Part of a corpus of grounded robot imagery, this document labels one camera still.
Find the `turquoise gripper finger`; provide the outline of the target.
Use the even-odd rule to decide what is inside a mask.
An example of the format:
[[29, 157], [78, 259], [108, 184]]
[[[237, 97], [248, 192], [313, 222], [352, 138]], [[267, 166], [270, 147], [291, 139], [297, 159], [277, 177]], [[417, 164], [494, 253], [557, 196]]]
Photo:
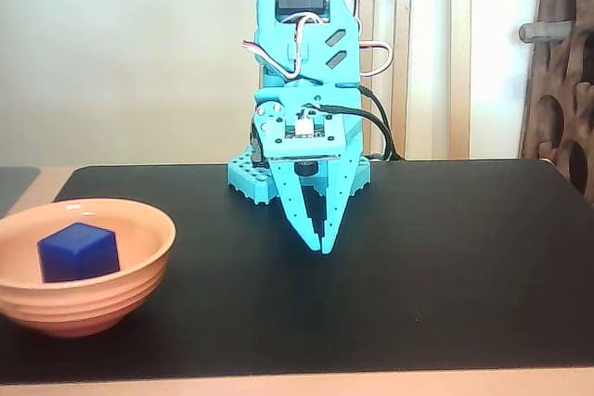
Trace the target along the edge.
[[328, 162], [328, 185], [326, 189], [326, 219], [321, 252], [330, 254], [337, 238], [342, 217], [347, 206], [358, 166], [358, 158], [346, 155]]
[[289, 116], [279, 102], [267, 100], [256, 106], [252, 121], [287, 220], [310, 250], [320, 251], [320, 237], [307, 215], [300, 178], [294, 171], [300, 159], [285, 137]]

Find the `turquoise gripper body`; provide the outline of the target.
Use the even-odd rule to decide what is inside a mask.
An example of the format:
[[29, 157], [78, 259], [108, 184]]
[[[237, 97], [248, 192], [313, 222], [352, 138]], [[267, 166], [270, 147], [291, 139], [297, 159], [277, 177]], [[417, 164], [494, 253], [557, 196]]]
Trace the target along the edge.
[[275, 100], [289, 112], [285, 137], [290, 140], [299, 159], [340, 158], [347, 145], [355, 143], [362, 151], [362, 122], [357, 116], [334, 114], [330, 119], [323, 106], [358, 109], [360, 94], [354, 88], [333, 85], [266, 87], [254, 94], [256, 106]]

